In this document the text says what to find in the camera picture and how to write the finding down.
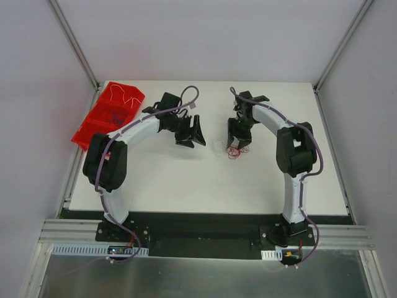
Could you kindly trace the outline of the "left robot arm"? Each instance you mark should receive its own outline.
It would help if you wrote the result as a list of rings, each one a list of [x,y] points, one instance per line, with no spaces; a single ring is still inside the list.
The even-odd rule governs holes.
[[[166,130],[174,134],[175,144],[194,148],[206,145],[200,116],[191,116],[199,98],[199,89],[186,87],[180,96],[165,92],[160,101],[142,110],[137,119],[113,132],[95,133],[92,136],[83,164],[83,175],[94,186],[100,197],[104,217],[112,225],[109,233],[123,242],[130,236],[139,241],[131,226],[126,223],[128,209],[121,191],[127,177],[128,153],[148,137]]]

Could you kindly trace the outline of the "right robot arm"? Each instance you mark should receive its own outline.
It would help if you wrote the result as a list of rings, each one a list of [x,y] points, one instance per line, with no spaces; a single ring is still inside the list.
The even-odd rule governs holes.
[[[308,230],[304,184],[319,158],[312,126],[308,122],[292,122],[266,96],[252,97],[249,91],[237,94],[234,88],[230,91],[235,96],[236,116],[228,119],[226,147],[234,143],[237,151],[248,147],[256,124],[262,124],[276,137],[275,159],[284,177],[284,206],[280,222],[267,232],[267,240],[284,248],[293,245]]]

